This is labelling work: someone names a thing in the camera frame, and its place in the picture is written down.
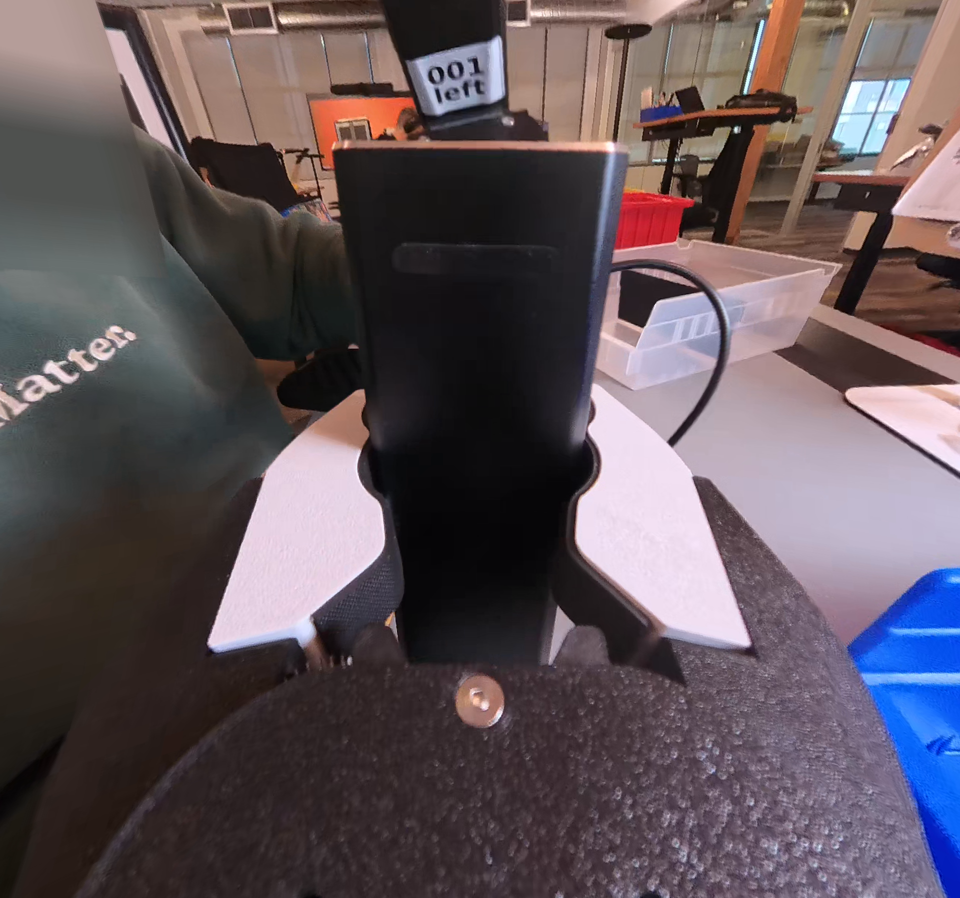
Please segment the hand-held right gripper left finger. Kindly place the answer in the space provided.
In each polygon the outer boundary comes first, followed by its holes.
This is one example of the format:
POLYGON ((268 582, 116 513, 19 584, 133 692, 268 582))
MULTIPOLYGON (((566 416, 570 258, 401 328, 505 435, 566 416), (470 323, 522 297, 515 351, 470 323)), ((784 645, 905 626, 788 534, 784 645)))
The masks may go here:
POLYGON ((318 418, 264 473, 208 636, 215 654, 293 640, 354 652, 404 590, 393 517, 374 486, 365 395, 318 418))

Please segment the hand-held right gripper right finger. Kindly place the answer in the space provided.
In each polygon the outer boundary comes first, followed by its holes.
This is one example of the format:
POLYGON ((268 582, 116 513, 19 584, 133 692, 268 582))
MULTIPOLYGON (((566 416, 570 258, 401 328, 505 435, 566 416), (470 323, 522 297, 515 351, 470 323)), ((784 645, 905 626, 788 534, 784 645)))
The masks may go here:
POLYGON ((656 666, 674 643, 747 654, 741 614, 694 476, 675 450, 594 384, 585 479, 566 508, 551 592, 612 664, 656 666))

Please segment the black USB hub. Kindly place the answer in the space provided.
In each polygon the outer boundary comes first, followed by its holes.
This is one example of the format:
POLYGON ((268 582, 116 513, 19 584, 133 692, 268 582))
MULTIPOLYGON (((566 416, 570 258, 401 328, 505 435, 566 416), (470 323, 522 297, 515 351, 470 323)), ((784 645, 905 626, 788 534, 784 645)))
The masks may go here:
POLYGON ((549 141, 334 151, 371 472, 416 662, 545 660, 627 160, 549 141))

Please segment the clear plastic bin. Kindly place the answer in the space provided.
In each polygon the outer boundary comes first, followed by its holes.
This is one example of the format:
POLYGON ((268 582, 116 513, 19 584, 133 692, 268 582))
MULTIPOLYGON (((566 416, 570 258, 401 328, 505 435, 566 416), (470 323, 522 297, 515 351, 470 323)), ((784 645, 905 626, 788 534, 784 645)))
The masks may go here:
MULTIPOLYGON (((730 322, 730 363, 791 347, 840 269, 831 261, 697 240, 614 253, 618 263, 654 259, 684 266, 710 284, 730 322)), ((687 282, 676 275, 645 272, 687 282)), ((709 375, 718 350, 718 327, 708 299, 700 293, 661 302, 648 325, 637 328, 618 320, 619 274, 611 272, 608 282, 596 368, 632 390, 709 375)))

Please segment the blue plastic bin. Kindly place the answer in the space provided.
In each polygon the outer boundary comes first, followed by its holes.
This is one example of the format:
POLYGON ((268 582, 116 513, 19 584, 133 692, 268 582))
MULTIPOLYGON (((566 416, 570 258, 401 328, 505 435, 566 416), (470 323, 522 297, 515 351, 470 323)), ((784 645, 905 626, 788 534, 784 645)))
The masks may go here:
POLYGON ((959 569, 919 579, 848 647, 913 792, 947 896, 959 895, 959 569))

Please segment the orange screen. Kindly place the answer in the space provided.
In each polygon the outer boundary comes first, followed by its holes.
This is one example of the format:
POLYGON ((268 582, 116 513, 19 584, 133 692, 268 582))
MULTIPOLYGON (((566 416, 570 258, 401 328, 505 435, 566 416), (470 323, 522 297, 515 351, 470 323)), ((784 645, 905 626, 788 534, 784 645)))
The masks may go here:
POLYGON ((400 112, 414 110, 410 97, 337 97, 333 95, 309 95, 307 105, 313 126, 317 151, 321 155, 321 169, 333 169, 333 146, 342 140, 337 125, 347 122, 347 139, 354 139, 354 125, 361 128, 366 139, 377 139, 384 133, 392 133, 398 124, 400 112))

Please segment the black floor lamp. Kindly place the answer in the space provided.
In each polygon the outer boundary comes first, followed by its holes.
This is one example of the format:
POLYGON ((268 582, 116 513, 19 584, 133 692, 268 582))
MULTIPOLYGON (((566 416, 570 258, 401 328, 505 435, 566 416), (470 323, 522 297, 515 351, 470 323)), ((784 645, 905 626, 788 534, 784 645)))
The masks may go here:
POLYGON ((618 142, 620 123, 624 105, 627 74, 629 70, 629 56, 631 45, 637 40, 646 38, 652 31, 652 26, 642 23, 619 24, 606 28, 605 38, 621 44, 619 70, 615 92, 614 113, 611 125, 611 140, 618 142))

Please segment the black bin divider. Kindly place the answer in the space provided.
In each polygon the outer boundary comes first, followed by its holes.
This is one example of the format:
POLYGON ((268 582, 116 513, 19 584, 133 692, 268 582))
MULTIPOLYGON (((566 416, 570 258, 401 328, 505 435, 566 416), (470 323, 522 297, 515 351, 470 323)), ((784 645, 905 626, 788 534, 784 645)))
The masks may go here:
POLYGON ((648 325, 657 304, 700 291, 682 280, 666 280, 644 271, 630 270, 619 274, 617 318, 637 328, 648 325))

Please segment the white stand base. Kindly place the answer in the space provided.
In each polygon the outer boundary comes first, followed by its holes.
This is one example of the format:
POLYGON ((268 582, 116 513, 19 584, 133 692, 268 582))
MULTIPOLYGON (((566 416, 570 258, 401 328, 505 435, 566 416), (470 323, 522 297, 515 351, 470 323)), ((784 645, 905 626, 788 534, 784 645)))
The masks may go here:
POLYGON ((855 387, 846 403, 959 474, 959 385, 855 387))

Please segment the wooden standing desk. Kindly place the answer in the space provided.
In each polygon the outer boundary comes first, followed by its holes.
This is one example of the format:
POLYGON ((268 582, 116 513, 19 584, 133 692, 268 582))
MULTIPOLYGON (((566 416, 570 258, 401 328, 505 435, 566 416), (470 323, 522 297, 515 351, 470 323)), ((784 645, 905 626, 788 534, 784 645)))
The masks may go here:
POLYGON ((739 234, 740 219, 733 219, 735 204, 741 185, 754 134, 758 129, 769 128, 774 123, 793 123, 796 118, 813 112, 813 107, 798 107, 792 115, 775 108, 716 109, 674 115, 662 120, 640 121, 634 129, 642 131, 642 140, 650 143, 666 141, 667 155, 663 167, 659 194, 670 194, 674 178, 674 165, 682 143, 688 139, 711 136, 717 129, 728 129, 731 135, 727 144, 732 148, 735 175, 721 189, 719 211, 713 224, 711 241, 717 244, 733 244, 739 234))

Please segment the red plastic bin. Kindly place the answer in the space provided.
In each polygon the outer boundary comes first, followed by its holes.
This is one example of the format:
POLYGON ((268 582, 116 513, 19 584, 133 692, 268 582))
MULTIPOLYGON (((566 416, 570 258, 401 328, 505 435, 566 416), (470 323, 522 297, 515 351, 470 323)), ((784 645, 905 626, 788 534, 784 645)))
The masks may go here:
POLYGON ((688 198, 626 190, 621 199, 616 251, 675 242, 694 201, 688 198))

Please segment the black bag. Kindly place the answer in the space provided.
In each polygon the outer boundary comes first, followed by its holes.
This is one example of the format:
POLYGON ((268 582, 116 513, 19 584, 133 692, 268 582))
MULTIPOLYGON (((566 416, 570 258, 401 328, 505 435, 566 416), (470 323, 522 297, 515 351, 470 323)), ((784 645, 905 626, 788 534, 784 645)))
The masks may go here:
POLYGON ((788 123, 795 120, 798 103, 794 96, 761 88, 753 93, 740 94, 728 99, 724 109, 740 114, 762 112, 760 118, 767 123, 788 123))

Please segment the wooden pillar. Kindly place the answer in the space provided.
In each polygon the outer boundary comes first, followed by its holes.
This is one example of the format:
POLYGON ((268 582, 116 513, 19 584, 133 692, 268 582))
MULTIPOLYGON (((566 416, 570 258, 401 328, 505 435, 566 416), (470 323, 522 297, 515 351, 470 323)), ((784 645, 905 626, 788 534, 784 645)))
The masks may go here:
MULTIPOLYGON (((759 88, 780 92, 797 40, 803 7, 807 0, 773 0, 754 68, 753 83, 759 88)), ((747 205, 760 167, 768 125, 755 125, 746 150, 737 194, 733 201, 724 242, 736 244, 747 205)))

